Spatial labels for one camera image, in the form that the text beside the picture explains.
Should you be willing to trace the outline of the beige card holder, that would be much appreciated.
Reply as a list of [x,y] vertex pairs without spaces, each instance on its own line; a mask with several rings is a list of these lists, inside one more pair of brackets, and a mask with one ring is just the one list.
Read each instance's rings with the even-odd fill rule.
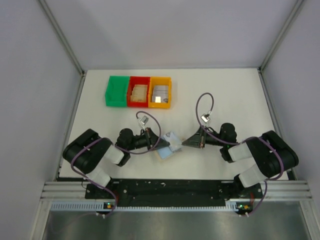
[[174,132],[169,132],[161,137],[157,145],[156,156],[160,161],[164,161],[173,155],[182,152],[182,141]]

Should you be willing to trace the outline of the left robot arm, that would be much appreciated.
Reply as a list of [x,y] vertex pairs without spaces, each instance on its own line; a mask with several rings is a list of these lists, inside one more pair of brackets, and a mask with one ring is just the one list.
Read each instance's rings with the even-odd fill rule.
[[168,141],[159,138],[149,127],[142,129],[139,135],[124,128],[119,132],[115,144],[88,129],[64,149],[62,157],[85,178],[106,187],[112,179],[108,174],[109,163],[122,167],[131,157],[128,151],[141,148],[153,151],[169,146]]

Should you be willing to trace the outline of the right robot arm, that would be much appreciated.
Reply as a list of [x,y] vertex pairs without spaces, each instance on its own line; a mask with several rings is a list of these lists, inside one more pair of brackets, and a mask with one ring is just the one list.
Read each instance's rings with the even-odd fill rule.
[[211,127],[199,127],[182,145],[198,149],[203,149],[205,145],[220,146],[220,154],[228,163],[253,159],[253,166],[233,179],[234,188],[239,192],[277,178],[299,164],[295,151],[275,131],[270,130],[260,137],[249,137],[238,143],[236,129],[231,123],[222,124],[219,132]]

